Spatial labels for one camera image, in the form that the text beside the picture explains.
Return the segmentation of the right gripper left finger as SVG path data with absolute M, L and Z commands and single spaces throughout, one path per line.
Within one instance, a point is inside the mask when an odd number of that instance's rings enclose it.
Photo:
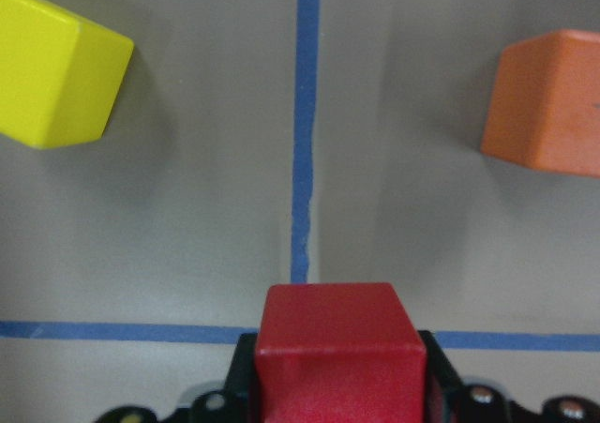
M 254 362 L 257 333 L 241 334 L 225 379 L 225 391 L 234 397 L 243 422 L 258 421 L 258 376 Z

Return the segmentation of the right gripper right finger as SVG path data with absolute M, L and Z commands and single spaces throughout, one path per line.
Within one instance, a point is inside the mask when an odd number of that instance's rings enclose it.
M 427 350 L 423 421 L 456 422 L 458 395 L 464 384 L 433 333 L 420 330 L 419 336 Z

